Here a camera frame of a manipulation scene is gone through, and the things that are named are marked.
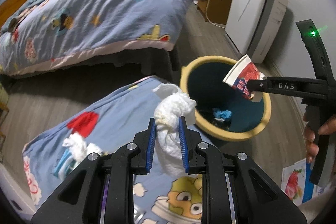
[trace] silver bolt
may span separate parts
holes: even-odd
[[[88,159],[89,160],[96,160],[98,158],[98,155],[96,153],[91,153],[89,156],[88,156]]]
[[[135,143],[129,143],[126,147],[128,150],[134,150],[137,148],[137,145]]]
[[[198,144],[198,147],[201,149],[207,149],[209,147],[209,145],[205,142],[201,142]]]
[[[240,152],[238,153],[238,159],[240,160],[246,160],[247,159],[247,155],[244,152]]]

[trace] wooden cabinet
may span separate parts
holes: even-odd
[[[197,10],[200,11],[205,21],[208,21],[205,12],[211,22],[226,25],[232,0],[198,0]]]

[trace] white appliance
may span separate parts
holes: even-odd
[[[226,38],[239,57],[262,63],[283,20],[288,0],[232,0]]]

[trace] drawer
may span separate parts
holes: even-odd
[[[198,0],[197,6],[203,13],[205,13],[207,4],[208,4],[208,0]]]

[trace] cartoon-patterned blanket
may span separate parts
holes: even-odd
[[[45,0],[0,35],[0,73],[54,70],[124,49],[170,51],[191,1]]]
[[[107,153],[115,152],[131,142],[137,132],[147,129],[160,102],[152,90],[160,83],[156,77],[148,77],[122,87],[26,145],[24,168],[36,208],[61,183],[54,169],[66,151],[63,140],[78,132],[87,143],[95,143]],[[194,126],[189,128],[198,131]],[[150,174],[135,178],[135,213],[145,212],[139,224],[200,224],[201,201],[201,177],[164,174],[156,153]]]

